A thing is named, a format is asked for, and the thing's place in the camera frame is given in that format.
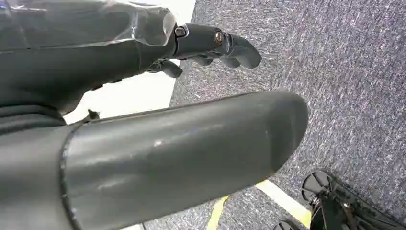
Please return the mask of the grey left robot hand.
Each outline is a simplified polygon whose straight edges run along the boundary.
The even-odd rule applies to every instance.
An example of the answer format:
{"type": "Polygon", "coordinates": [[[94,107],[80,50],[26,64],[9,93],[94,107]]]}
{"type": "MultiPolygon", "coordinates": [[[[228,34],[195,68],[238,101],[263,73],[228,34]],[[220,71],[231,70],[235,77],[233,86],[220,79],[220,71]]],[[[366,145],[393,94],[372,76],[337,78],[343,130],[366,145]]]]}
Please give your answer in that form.
{"type": "Polygon", "coordinates": [[[252,186],[307,128],[292,92],[221,99],[67,124],[83,95],[173,59],[253,69],[246,39],[136,0],[0,3],[0,227],[119,230],[252,186]]]}

